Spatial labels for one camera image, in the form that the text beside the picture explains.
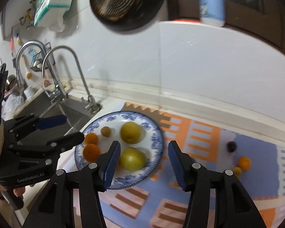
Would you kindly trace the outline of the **small brown-green fruit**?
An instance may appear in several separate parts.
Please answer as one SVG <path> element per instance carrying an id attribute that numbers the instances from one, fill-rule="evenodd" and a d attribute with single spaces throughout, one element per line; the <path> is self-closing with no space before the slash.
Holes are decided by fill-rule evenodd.
<path id="1" fill-rule="evenodd" d="M 111 136 L 111 133 L 112 133 L 111 128 L 108 127 L 108 126 L 104 126 L 104 127 L 101 129 L 101 134 L 102 134 L 102 136 L 104 136 L 104 137 L 110 137 L 110 136 Z"/>

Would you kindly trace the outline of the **green-yellow apple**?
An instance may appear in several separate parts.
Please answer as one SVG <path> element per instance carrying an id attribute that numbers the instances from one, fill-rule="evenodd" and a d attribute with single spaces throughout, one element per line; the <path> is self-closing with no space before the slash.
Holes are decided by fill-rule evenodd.
<path id="1" fill-rule="evenodd" d="M 120 156 L 120 163 L 122 167 L 128 171 L 141 170 L 147 162 L 146 155 L 133 147 L 127 147 L 122 151 Z"/>

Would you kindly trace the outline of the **dark plum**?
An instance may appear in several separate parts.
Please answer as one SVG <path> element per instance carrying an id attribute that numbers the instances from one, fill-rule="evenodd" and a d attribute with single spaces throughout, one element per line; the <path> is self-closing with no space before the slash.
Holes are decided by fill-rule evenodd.
<path id="1" fill-rule="evenodd" d="M 237 149 L 237 144 L 234 141 L 230 141 L 227 143 L 226 148 L 229 153 L 233 153 Z"/>

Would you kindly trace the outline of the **colourful patterned table mat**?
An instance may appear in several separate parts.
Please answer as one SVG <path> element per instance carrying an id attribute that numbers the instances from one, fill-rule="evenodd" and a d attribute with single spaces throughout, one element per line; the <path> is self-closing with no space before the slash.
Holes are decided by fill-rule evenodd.
<path id="1" fill-rule="evenodd" d="M 284 146 L 132 104 L 117 111 L 152 118 L 165 147 L 160 164 L 145 180 L 100 195 L 108 227 L 285 227 Z M 188 192 L 174 175 L 170 141 L 192 159 Z M 226 148 L 230 141 L 237 144 L 233 153 Z M 238 179 L 232 168 L 240 157 L 252 164 Z"/>

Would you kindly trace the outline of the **white blue soap bottle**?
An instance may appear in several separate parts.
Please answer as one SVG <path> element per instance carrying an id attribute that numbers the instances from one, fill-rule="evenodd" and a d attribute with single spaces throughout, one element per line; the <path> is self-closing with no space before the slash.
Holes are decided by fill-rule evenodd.
<path id="1" fill-rule="evenodd" d="M 224 0 L 199 0 L 200 21 L 217 27 L 223 27 L 226 22 Z"/>

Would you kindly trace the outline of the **stainless steel sink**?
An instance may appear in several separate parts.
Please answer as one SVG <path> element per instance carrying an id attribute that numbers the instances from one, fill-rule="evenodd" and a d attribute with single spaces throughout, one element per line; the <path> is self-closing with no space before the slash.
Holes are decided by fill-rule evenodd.
<path id="1" fill-rule="evenodd" d="M 45 92 L 40 93 L 32 101 L 26 103 L 15 115 L 16 118 L 34 114 L 44 118 L 65 115 L 67 122 L 48 130 L 36 130 L 18 142 L 20 145 L 44 145 L 47 141 L 81 130 L 95 114 L 84 109 L 78 98 L 69 96 L 61 101 L 51 101 Z"/>

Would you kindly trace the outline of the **teal white bag box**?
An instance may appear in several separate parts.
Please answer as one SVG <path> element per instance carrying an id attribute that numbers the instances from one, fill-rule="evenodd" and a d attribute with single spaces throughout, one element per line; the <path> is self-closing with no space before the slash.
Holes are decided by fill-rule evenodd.
<path id="1" fill-rule="evenodd" d="M 48 27 L 51 31 L 65 29 L 64 14 L 70 9 L 72 0 L 37 0 L 34 27 Z"/>

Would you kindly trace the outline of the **yellow-green pomelo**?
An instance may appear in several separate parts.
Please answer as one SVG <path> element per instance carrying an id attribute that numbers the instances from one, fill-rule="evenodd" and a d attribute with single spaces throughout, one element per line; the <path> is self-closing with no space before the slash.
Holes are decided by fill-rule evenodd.
<path id="1" fill-rule="evenodd" d="M 120 129 L 121 139 L 128 144 L 136 144 L 140 139 L 141 131 L 138 124 L 129 121 L 122 125 Z"/>

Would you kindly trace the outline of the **blue white porcelain plate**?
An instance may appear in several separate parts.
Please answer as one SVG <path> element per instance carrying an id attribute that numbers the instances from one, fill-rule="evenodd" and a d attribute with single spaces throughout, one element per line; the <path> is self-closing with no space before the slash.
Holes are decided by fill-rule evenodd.
<path id="1" fill-rule="evenodd" d="M 140 127 L 141 135 L 136 144 L 125 143 L 120 137 L 122 125 L 129 121 L 138 124 Z M 111 128 L 110 137 L 102 136 L 101 129 L 104 126 Z M 132 187 L 149 177 L 160 164 L 165 147 L 163 133 L 159 125 L 152 118 L 133 111 L 117 111 L 101 116 L 88 124 L 82 133 L 84 135 L 95 133 L 98 136 L 97 145 L 101 153 L 106 153 L 113 141 L 119 141 L 122 151 L 127 147 L 133 147 L 146 155 L 147 162 L 141 170 L 131 172 L 122 168 L 115 171 L 109 188 L 111 190 Z"/>

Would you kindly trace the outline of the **small back orange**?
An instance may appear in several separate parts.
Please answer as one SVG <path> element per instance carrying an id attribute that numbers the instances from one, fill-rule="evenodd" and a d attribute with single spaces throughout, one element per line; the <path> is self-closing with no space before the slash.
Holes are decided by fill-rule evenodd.
<path id="1" fill-rule="evenodd" d="M 237 166 L 242 170 L 242 171 L 248 171 L 251 168 L 251 160 L 248 157 L 240 157 Z"/>

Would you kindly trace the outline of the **small tan fruit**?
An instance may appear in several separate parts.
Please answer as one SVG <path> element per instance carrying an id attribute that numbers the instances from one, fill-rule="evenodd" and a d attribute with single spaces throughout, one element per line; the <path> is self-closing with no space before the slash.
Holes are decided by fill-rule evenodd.
<path id="1" fill-rule="evenodd" d="M 240 167 L 233 167 L 232 168 L 233 173 L 235 174 L 235 176 L 237 176 L 238 179 L 241 178 L 242 176 L 242 169 Z"/>

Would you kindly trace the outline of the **black perforated frying pan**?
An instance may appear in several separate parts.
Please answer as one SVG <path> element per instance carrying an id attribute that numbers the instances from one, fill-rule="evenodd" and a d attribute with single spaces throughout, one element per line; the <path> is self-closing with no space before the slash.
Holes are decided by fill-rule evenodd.
<path id="1" fill-rule="evenodd" d="M 164 0 L 89 0 L 96 18 L 117 31 L 134 30 L 149 23 Z"/>

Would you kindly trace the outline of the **dark wooden window frame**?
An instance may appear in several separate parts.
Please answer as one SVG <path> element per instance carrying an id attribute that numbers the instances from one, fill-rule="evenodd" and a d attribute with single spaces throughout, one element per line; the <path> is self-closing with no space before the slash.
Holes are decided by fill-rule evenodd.
<path id="1" fill-rule="evenodd" d="M 198 20 L 199 0 L 167 0 L 170 20 Z M 226 27 L 254 36 L 285 54 L 285 0 L 225 0 Z"/>

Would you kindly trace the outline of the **large front orange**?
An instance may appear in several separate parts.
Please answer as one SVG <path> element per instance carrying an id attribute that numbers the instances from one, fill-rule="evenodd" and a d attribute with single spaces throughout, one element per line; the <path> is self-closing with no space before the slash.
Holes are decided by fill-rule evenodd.
<path id="1" fill-rule="evenodd" d="M 83 149 L 83 157 L 90 163 L 95 163 L 100 155 L 100 148 L 96 144 L 88 144 Z"/>

